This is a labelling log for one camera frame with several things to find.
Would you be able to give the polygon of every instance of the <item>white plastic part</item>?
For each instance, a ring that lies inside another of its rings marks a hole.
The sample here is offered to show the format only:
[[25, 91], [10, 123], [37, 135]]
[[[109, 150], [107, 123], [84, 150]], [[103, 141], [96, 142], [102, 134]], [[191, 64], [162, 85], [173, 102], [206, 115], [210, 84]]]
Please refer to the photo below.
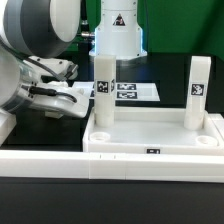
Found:
[[202, 128], [210, 67], [210, 57], [192, 57], [184, 121], [185, 128], [189, 130]]
[[196, 145], [202, 147], [214, 147], [218, 145], [218, 141], [211, 136], [201, 135], [196, 138]]
[[[58, 75], [66, 75], [69, 66], [74, 65], [73, 62], [71, 61], [61, 60], [56, 58], [44, 59], [44, 58], [31, 56], [30, 59], [37, 61], [42, 65], [45, 65], [46, 67], [53, 70]], [[32, 67], [36, 71], [36, 73], [40, 74], [41, 76], [52, 77], [52, 75], [48, 71], [42, 69], [41, 67], [36, 66], [26, 60], [24, 60], [23, 62], [29, 65], [30, 67]], [[75, 79], [77, 76], [78, 76], [78, 72], [76, 71], [69, 79]]]
[[89, 140], [97, 143], [109, 142], [110, 135], [106, 132], [94, 132], [89, 136]]
[[109, 127], [114, 124], [116, 57], [97, 56], [94, 60], [96, 124]]
[[74, 103], [69, 97], [66, 96], [49, 97], [35, 95], [34, 100], [30, 106], [31, 108], [50, 112], [60, 112], [61, 114], [79, 118], [86, 116], [89, 107], [89, 99], [80, 94], [74, 88], [67, 88], [45, 83], [38, 83], [37, 87], [54, 89], [57, 92], [67, 93], [75, 97], [77, 99], [77, 103]]
[[50, 18], [57, 36], [70, 42], [79, 27], [80, 0], [51, 0]]
[[95, 49], [90, 56], [116, 55], [117, 60], [147, 56], [142, 49], [137, 5], [137, 0], [101, 0], [101, 22], [95, 30]]
[[15, 115], [0, 109], [0, 146], [16, 126]]

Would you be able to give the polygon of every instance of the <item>warning sticker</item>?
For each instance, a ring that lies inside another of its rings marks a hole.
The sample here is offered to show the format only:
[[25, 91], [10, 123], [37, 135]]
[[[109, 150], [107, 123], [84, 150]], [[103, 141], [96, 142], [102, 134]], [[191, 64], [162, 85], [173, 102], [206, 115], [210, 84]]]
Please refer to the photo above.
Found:
[[114, 26], [125, 26], [125, 22], [121, 14], [118, 15], [117, 19], [115, 20]]

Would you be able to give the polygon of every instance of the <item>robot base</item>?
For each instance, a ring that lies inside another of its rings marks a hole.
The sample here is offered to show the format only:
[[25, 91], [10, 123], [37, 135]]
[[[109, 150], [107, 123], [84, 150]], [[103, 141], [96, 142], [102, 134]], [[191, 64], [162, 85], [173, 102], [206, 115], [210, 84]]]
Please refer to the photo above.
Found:
[[[117, 67], [129, 67], [138, 64], [147, 63], [147, 52], [143, 51], [142, 54], [137, 58], [132, 59], [117, 59], [116, 65]], [[89, 53], [90, 62], [94, 62], [94, 58], [96, 57], [95, 49], [91, 50]]]

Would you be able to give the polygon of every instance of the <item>robot cable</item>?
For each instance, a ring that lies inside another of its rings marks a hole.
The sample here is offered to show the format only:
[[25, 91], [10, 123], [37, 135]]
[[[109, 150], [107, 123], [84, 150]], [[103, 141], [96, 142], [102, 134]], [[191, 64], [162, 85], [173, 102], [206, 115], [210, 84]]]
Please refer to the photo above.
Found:
[[26, 58], [20, 54], [18, 54], [17, 52], [15, 52], [14, 50], [12, 50], [11, 48], [9, 48], [2, 40], [2, 37], [0, 36], [0, 45], [7, 51], [9, 52], [10, 54], [12, 54], [14, 57], [16, 57], [17, 59], [23, 61], [23, 60], [26, 60], [38, 67], [41, 67], [42, 69], [46, 70], [47, 72], [49, 72], [53, 77], [55, 77], [58, 81], [66, 81], [67, 78], [66, 77], [62, 77], [60, 75], [58, 75], [57, 73], [55, 73], [53, 70], [51, 70], [50, 68], [48, 68], [47, 66], [45, 65], [42, 65], [41, 63], [37, 62], [37, 61], [34, 61], [33, 59], [31, 58]]

